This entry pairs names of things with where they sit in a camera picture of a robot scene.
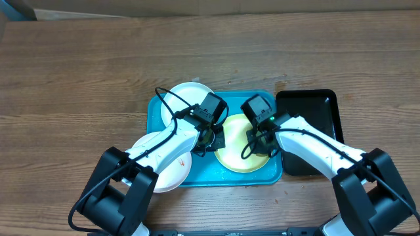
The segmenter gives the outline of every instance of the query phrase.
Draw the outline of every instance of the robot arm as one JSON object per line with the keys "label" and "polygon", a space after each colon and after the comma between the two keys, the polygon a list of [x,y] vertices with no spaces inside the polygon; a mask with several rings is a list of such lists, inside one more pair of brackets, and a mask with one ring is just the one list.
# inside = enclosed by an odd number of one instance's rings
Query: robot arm
{"label": "robot arm", "polygon": [[[253,125],[253,135],[248,138],[256,137],[257,134],[264,137],[263,142],[255,142],[255,145],[268,147],[268,153],[273,152],[270,148],[291,152],[331,180],[341,213],[322,225],[316,236],[385,235],[413,214],[401,199],[381,184],[377,184],[368,193],[362,186],[366,181],[376,180],[372,178],[372,174],[379,176],[383,183],[415,209],[407,187],[384,151],[374,149],[365,153],[348,147],[316,130],[298,115],[290,117],[285,111],[274,111],[258,95],[245,101],[241,109]],[[358,164],[344,159],[321,140],[346,153],[346,156]],[[265,150],[264,147],[254,147],[251,150]]]}
{"label": "robot arm", "polygon": [[[177,121],[178,129],[175,136],[145,158],[138,160],[138,164],[144,167],[152,167],[156,174],[160,174],[177,157],[191,151],[196,146],[200,132],[196,130],[193,124],[184,119],[178,119]],[[172,120],[171,124],[164,131],[154,136],[150,141],[139,147],[128,149],[125,152],[130,154],[130,159],[138,157],[168,137],[174,128],[175,124]]]}
{"label": "robot arm", "polygon": [[[226,102],[220,97],[209,93],[193,112],[190,111],[191,108],[186,108],[175,113],[177,130],[165,143],[162,142],[175,129],[173,120],[164,131],[139,147],[126,152],[114,147],[105,151],[80,200],[74,206],[76,211],[101,227],[107,235],[147,235],[148,230],[142,225],[142,221],[159,174],[183,153],[224,147],[223,129],[215,123],[226,106]],[[143,153],[148,155],[128,165],[131,159],[140,157]],[[109,178],[128,184],[130,188],[127,194],[124,195],[112,187],[110,181],[105,182]]]}
{"label": "robot arm", "polygon": [[[310,126],[303,117],[292,117],[281,125],[281,128],[295,128],[309,131],[318,135],[340,151],[347,153],[355,161],[362,160],[360,149],[346,146],[328,135]],[[350,168],[353,163],[343,159],[338,153],[325,146],[314,137],[296,132],[276,132],[276,139],[280,148],[304,159],[307,163],[318,169],[325,177],[331,180],[337,175],[340,168]]]}

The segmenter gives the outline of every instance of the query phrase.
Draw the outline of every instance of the white plate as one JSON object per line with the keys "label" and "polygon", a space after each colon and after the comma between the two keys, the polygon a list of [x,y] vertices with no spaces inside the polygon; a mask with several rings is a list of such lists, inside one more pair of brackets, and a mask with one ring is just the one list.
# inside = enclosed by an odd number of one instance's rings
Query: white plate
{"label": "white plate", "polygon": [[[153,132],[146,134],[133,145],[133,148],[136,148],[147,141],[151,140],[154,136],[158,135],[160,132]],[[163,193],[166,191],[171,191],[178,187],[186,179],[191,170],[191,153],[184,153],[179,156],[175,161],[173,161],[165,170],[160,173],[159,178],[157,179],[154,193]]]}
{"label": "white plate", "polygon": [[[183,98],[190,105],[201,104],[209,92],[214,93],[207,86],[195,82],[179,84],[173,87],[171,89],[171,92]],[[164,100],[166,103],[168,103],[173,113],[187,108],[187,105],[183,101],[179,100],[176,96],[173,96],[172,94],[166,94]],[[169,110],[163,104],[160,107],[160,113],[162,116],[163,124],[165,124],[165,126],[167,127],[171,123],[172,115],[169,113]]]}

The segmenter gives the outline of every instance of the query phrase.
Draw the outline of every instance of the yellow plate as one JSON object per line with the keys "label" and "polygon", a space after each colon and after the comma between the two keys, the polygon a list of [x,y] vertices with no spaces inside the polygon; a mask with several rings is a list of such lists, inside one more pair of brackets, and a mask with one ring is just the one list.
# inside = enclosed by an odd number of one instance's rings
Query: yellow plate
{"label": "yellow plate", "polygon": [[252,154],[247,159],[241,158],[241,152],[248,143],[247,131],[252,129],[251,123],[244,114],[229,116],[223,123],[226,147],[218,149],[215,154],[222,165],[229,170],[248,173],[258,170],[268,162],[267,155]]}

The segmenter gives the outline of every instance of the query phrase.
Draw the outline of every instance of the wood grain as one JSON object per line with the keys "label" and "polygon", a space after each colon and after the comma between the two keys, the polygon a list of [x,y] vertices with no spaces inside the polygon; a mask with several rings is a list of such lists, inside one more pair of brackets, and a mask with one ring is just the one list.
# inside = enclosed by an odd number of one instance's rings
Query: wood grain
{"label": "wood grain", "polygon": [[[67,213],[102,152],[145,134],[154,87],[195,77],[213,90],[334,90],[346,143],[389,152],[420,203],[419,29],[419,11],[10,22],[0,44],[0,235],[83,235]],[[154,195],[146,225],[284,229],[336,213],[325,178],[285,174],[273,186]],[[417,228],[410,218],[398,230]]]}

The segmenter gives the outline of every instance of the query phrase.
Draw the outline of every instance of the blue tray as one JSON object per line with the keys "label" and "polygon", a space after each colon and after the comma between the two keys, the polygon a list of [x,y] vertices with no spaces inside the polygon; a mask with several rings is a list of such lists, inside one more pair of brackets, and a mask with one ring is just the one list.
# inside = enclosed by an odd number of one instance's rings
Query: blue tray
{"label": "blue tray", "polygon": [[[216,92],[229,105],[229,115],[242,113],[240,106],[252,95],[260,94],[275,108],[274,97],[263,90],[254,91],[223,91]],[[160,107],[162,102],[154,96],[149,103],[147,116],[147,133],[162,131],[163,124]],[[283,173],[281,155],[271,158],[265,166],[250,173],[237,173],[228,170],[217,160],[214,153],[207,153],[204,157],[192,154],[191,171],[180,187],[210,187],[210,186],[251,186],[274,184]]]}

